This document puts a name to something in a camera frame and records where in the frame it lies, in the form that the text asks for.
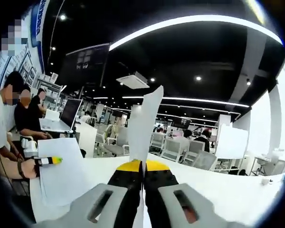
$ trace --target wristband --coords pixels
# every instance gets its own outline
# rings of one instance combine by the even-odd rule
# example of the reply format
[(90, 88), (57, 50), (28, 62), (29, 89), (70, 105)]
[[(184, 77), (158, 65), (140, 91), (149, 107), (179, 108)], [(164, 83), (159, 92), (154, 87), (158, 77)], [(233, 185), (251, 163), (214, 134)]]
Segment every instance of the wristband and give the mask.
[(27, 178), (24, 176), (24, 173), (23, 173), (23, 171), (22, 171), (21, 164), (22, 164), (21, 161), (19, 161), (18, 164), (17, 164), (18, 172), (19, 172), (20, 176), (21, 176), (23, 179), (27, 179)]

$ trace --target ceiling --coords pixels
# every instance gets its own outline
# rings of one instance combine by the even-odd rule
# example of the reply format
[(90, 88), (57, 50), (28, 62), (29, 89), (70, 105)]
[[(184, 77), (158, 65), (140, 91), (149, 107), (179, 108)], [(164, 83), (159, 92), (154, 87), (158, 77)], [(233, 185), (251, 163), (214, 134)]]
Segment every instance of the ceiling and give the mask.
[[(43, 29), (46, 74), (59, 74), (66, 53), (107, 42), (114, 43), (139, 29), (167, 19), (221, 13), (260, 24), (241, 1), (204, 2), (168, 0), (163, 5), (162, 1), (157, 0), (104, 0), (95, 5), (87, 0), (76, 3), (65, 0), (60, 15), (65, 14), (67, 19), (57, 20), (51, 45), (55, 19), (62, 3), (61, 0), (51, 1)], [(165, 97), (208, 99), (250, 106), (275, 85), (285, 51), (278, 42), (264, 37), (263, 49), (254, 48), (249, 52), (247, 47), (253, 47), (254, 39), (251, 41), (248, 37), (251, 37), (251, 31), (247, 27), (210, 21), (179, 24), (149, 32), (110, 51), (104, 72), (105, 88), (86, 85), (83, 98), (113, 108), (131, 109), (131, 105), (141, 104), (142, 99), (124, 99), (123, 96), (143, 96), (163, 85)], [(50, 53), (50, 46), (56, 50)], [(254, 61), (253, 58), (258, 55), (259, 60)], [(245, 58), (256, 62), (256, 66), (247, 64)], [(244, 66), (255, 68), (248, 76), (252, 83), (250, 86), (247, 86), (246, 80), (244, 83), (239, 80), (244, 77)], [(148, 79), (149, 89), (132, 90), (116, 81), (135, 71)], [(64, 92), (72, 93), (78, 89), (78, 86), (67, 85)], [(94, 100), (94, 97), (109, 99)], [(235, 120), (249, 110), (247, 107), (222, 104), (163, 100), (158, 113), (202, 119), (192, 122), (215, 125), (215, 122), (207, 120), (217, 121), (220, 114), (230, 114)]]

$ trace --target cable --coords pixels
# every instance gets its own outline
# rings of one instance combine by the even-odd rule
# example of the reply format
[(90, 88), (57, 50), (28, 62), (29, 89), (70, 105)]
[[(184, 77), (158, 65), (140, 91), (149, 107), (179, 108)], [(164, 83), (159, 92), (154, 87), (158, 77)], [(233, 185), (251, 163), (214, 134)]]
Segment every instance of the cable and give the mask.
[[(9, 184), (10, 184), (11, 188), (13, 189), (13, 191), (15, 192), (15, 194), (17, 195), (16, 190), (14, 189), (13, 185), (12, 185), (11, 182), (10, 182), (10, 179), (9, 179), (8, 176), (7, 176), (7, 173), (6, 173), (5, 168), (4, 168), (4, 166), (3, 166), (3, 163), (2, 163), (1, 156), (0, 156), (0, 162), (1, 162), (2, 168), (3, 168), (3, 170), (4, 170), (4, 174), (5, 174), (6, 178), (9, 180)], [(26, 196), (28, 196), (27, 192), (24, 190), (24, 187), (23, 187), (23, 185), (22, 185), (22, 182), (20, 182), (20, 184), (21, 184), (21, 186), (22, 186), (22, 188), (23, 188), (24, 193), (26, 194)]]

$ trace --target black shirt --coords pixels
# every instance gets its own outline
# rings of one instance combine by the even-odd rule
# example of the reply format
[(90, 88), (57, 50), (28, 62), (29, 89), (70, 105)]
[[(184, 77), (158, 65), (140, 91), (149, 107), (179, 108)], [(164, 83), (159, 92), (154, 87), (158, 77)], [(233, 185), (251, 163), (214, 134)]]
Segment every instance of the black shirt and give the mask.
[(208, 139), (205, 139), (204, 137), (198, 137), (195, 139), (195, 141), (204, 142), (205, 143), (204, 151), (210, 152), (210, 143)]
[(20, 102), (17, 104), (14, 112), (15, 124), (20, 132), (23, 129), (40, 132), (39, 119), (36, 116), (35, 107), (25, 108)]
[(29, 103), (29, 109), (33, 112), (38, 118), (42, 118), (42, 112), (39, 110), (38, 105), (40, 104), (40, 98), (38, 95), (34, 96)]

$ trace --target laptop screen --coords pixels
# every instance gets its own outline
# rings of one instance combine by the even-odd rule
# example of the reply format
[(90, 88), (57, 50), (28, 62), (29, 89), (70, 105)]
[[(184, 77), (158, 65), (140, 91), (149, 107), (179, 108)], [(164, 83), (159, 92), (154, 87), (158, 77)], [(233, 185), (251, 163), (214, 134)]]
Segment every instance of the laptop screen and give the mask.
[(68, 99), (66, 102), (66, 106), (61, 114), (60, 120), (63, 121), (66, 125), (68, 125), (71, 129), (73, 127), (76, 114), (81, 105), (82, 100), (78, 99)]

